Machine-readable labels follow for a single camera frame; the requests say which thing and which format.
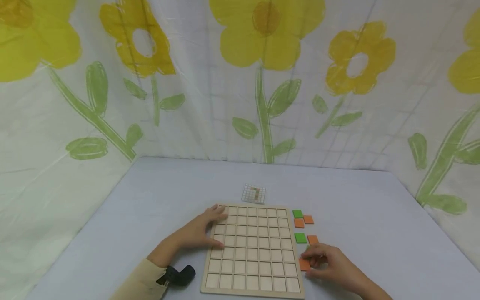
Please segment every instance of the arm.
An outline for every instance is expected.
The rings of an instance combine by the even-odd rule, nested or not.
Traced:
[[[224,245],[206,235],[206,228],[212,221],[227,217],[224,207],[214,205],[207,208],[185,226],[175,231],[143,259],[122,285],[115,291],[110,300],[158,300],[167,286],[161,286],[156,280],[163,276],[167,267],[182,248],[218,247]]]
[[[307,272],[306,276],[309,278],[333,281],[346,290],[359,295],[363,300],[392,300],[337,247],[317,243],[301,256],[310,260],[310,265],[314,268]],[[326,269],[316,269],[325,263],[328,264]]]

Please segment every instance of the green leaf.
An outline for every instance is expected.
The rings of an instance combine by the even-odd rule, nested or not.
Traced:
[[[362,114],[363,113],[361,111],[357,111],[357,112],[352,112],[352,113],[338,116],[330,122],[330,125],[337,126],[337,127],[350,125],[351,123],[355,122],[358,118],[360,118]]]
[[[94,159],[107,155],[107,141],[99,137],[84,137],[67,144],[65,149],[74,159]]]
[[[295,148],[297,142],[294,139],[284,140],[273,148],[273,155],[280,156]]]
[[[164,98],[160,102],[160,109],[175,110],[178,109],[185,102],[185,95],[178,94],[168,98]]]
[[[441,209],[449,214],[461,215],[467,211],[467,204],[461,198],[452,195],[428,195],[423,199],[426,205]]]
[[[466,144],[455,152],[455,162],[480,165],[480,139]]]
[[[137,84],[134,82],[128,80],[127,78],[123,79],[123,83],[125,84],[125,87],[127,90],[132,94],[134,97],[140,99],[140,100],[145,100],[147,99],[147,92],[144,91],[141,87],[139,87]]]
[[[253,139],[258,133],[258,128],[255,124],[242,118],[233,118],[232,125],[237,133],[247,140]]]
[[[292,105],[300,90],[301,80],[286,80],[274,92],[268,101],[268,115],[271,118],[283,114]]]
[[[315,95],[315,97],[313,97],[312,105],[315,111],[319,114],[324,114],[328,111],[328,106],[325,103],[325,100],[319,95]]]
[[[103,117],[107,110],[108,79],[101,62],[94,61],[87,66],[86,84],[90,107],[96,115]]]
[[[127,130],[127,145],[132,148],[142,138],[144,132],[138,124],[132,124]]]
[[[412,151],[413,159],[418,170],[427,167],[427,139],[421,133],[414,133],[408,138],[408,145]]]

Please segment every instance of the orange tile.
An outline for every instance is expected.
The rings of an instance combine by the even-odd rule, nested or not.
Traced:
[[[310,262],[306,259],[299,258],[300,270],[308,271],[310,270]]]
[[[307,235],[307,238],[310,245],[318,243],[318,237],[316,235]]]
[[[313,224],[312,216],[303,215],[303,220],[305,221],[305,224]]]
[[[305,225],[303,224],[303,219],[293,219],[293,222],[295,223],[295,227],[305,228]]]

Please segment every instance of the fabric backdrop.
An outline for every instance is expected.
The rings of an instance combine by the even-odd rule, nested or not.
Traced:
[[[479,268],[479,94],[478,0],[0,0],[0,298],[145,155],[390,171]]]

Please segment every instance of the table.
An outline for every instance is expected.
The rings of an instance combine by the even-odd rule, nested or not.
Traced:
[[[388,172],[144,157],[27,299],[108,299],[164,237],[215,202],[240,202],[246,183],[266,187],[267,204],[313,215],[314,225],[296,231],[338,246],[394,299],[480,297],[480,273]],[[205,255],[175,261],[197,276],[165,300],[239,299],[200,293]],[[357,299],[328,283],[304,285],[306,299]]]

